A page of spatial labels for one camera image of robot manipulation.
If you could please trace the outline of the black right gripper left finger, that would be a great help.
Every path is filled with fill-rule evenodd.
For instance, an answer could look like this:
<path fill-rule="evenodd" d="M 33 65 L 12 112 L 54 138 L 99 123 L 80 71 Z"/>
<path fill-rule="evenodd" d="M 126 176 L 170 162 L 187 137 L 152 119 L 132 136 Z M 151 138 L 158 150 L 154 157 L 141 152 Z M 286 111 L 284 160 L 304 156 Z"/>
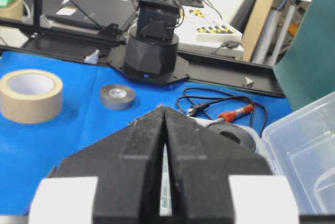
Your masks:
<path fill-rule="evenodd" d="M 159 212 L 165 108 L 65 158 L 43 179 L 30 223 L 139 223 Z"/>

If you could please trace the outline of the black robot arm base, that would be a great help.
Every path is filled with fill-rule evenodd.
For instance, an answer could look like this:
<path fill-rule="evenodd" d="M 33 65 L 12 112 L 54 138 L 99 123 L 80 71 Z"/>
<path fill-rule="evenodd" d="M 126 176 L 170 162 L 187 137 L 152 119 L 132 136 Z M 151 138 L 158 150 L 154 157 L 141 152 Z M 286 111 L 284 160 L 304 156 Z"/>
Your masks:
<path fill-rule="evenodd" d="M 139 0 L 137 25 L 130 30 L 124 72 L 131 77 L 158 77 L 175 69 L 180 18 L 177 0 Z"/>

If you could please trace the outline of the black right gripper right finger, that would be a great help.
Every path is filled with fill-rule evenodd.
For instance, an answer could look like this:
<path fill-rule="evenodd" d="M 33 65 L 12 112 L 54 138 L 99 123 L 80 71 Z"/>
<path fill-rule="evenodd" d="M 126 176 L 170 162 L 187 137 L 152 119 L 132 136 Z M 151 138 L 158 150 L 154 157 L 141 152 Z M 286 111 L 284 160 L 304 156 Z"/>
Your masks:
<path fill-rule="evenodd" d="M 165 109 L 170 170 L 187 223 L 298 223 L 288 181 L 259 154 Z"/>

